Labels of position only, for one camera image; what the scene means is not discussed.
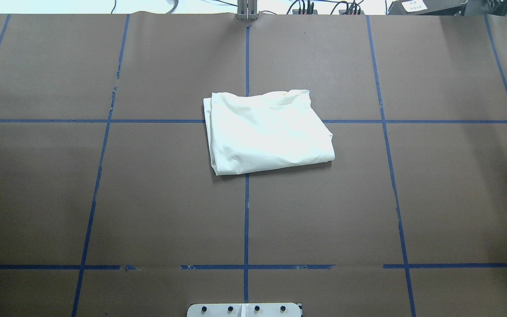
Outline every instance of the metal bracket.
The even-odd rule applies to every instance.
[[[238,0],[238,20],[257,20],[257,0]]]
[[[302,317],[302,304],[193,304],[187,310],[187,317]]]

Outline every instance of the wrinkled fabric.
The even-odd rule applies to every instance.
[[[310,107],[308,90],[203,99],[211,166],[234,175],[335,159],[333,134]]]

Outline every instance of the folded t-shirt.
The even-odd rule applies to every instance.
[[[211,166],[243,174],[332,161],[332,133],[310,107],[308,90],[203,100]]]

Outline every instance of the black wire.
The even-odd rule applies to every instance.
[[[165,14],[172,14],[175,11],[175,9],[177,8],[178,4],[179,4],[179,0],[173,0],[173,7],[171,8],[171,10],[169,10]]]
[[[332,12],[330,12],[330,15],[334,14],[334,11],[336,10],[336,8],[340,5],[340,4],[345,4],[346,6],[349,6],[348,2],[347,1],[338,1],[336,2],[336,5],[334,6],[334,8],[332,9]]]
[[[298,0],[294,0],[294,2],[292,4],[290,4],[289,10],[287,10],[286,14],[288,14],[290,12],[290,9],[292,9],[292,6],[294,6],[294,4],[296,4],[297,2],[298,2]]]
[[[178,5],[179,5],[179,0],[173,0],[173,7],[171,7],[171,10],[169,10],[165,14],[171,14],[171,13],[173,13]],[[111,14],[113,14],[113,11],[114,11],[114,9],[116,7],[117,7],[117,0],[114,0],[114,6],[113,6],[113,9],[111,10]]]

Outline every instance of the label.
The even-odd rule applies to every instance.
[[[402,2],[402,6],[406,10],[406,12],[428,10],[428,7],[426,6],[423,0],[411,0]]]

